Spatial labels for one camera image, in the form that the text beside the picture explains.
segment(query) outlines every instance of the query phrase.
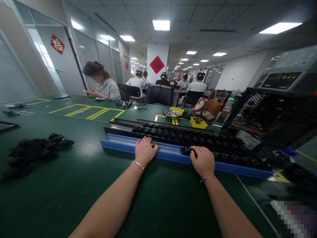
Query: brown bag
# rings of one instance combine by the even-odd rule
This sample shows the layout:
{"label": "brown bag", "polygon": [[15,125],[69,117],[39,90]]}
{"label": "brown bag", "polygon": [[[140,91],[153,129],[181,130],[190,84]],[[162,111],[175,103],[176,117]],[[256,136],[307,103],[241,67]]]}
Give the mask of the brown bag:
{"label": "brown bag", "polygon": [[[228,92],[222,92],[218,97],[217,96],[217,90],[214,90],[211,92],[211,94],[209,95],[209,98],[208,98],[208,103],[206,105],[206,111],[210,112],[211,114],[213,114],[215,116],[215,118],[218,116],[218,113],[220,112],[220,109],[222,107],[222,105],[224,104],[225,102],[225,99],[228,97]],[[223,94],[226,94],[226,97],[222,100],[222,102],[218,102],[218,99],[223,95]]]}

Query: chinese character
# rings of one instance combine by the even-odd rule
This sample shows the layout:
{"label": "chinese character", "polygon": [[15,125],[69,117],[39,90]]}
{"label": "chinese character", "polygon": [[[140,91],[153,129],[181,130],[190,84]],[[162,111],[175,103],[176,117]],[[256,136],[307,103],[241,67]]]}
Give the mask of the chinese character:
{"label": "chinese character", "polygon": [[58,39],[52,39],[53,43],[54,43],[54,48],[59,50],[59,51],[63,51],[63,46],[60,44]]}

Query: ceiling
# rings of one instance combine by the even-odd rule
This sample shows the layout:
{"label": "ceiling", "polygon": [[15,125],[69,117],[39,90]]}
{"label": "ceiling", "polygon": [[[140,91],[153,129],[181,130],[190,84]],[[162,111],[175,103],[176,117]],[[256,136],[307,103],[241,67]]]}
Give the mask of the ceiling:
{"label": "ceiling", "polygon": [[[130,57],[146,65],[148,43],[169,44],[167,66],[193,69],[267,49],[317,44],[314,0],[66,0],[111,34],[131,35]],[[99,14],[115,31],[97,18]],[[170,31],[155,31],[152,20],[170,20]],[[258,34],[278,22],[304,24],[277,35]],[[201,32],[200,29],[234,30]],[[197,51],[195,55],[186,52]],[[225,56],[212,56],[217,52]]]}

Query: metal bowl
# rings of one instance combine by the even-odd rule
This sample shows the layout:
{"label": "metal bowl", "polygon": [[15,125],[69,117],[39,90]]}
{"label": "metal bowl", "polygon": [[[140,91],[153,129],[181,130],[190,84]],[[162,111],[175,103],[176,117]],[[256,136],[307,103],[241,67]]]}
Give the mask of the metal bowl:
{"label": "metal bowl", "polygon": [[167,119],[176,119],[177,117],[179,117],[181,114],[179,113],[179,111],[176,110],[165,110],[164,114],[166,115]]}

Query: hand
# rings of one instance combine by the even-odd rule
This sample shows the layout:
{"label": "hand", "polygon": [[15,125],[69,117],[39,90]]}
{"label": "hand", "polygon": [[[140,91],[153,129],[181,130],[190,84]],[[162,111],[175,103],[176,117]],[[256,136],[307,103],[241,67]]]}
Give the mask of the hand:
{"label": "hand", "polygon": [[159,150],[157,144],[152,148],[151,140],[151,137],[143,137],[143,139],[138,140],[135,145],[135,161],[140,163],[143,167],[148,165]]}
{"label": "hand", "polygon": [[210,150],[205,147],[191,146],[196,152],[191,151],[190,157],[196,172],[201,177],[214,176],[215,172],[215,158]]}

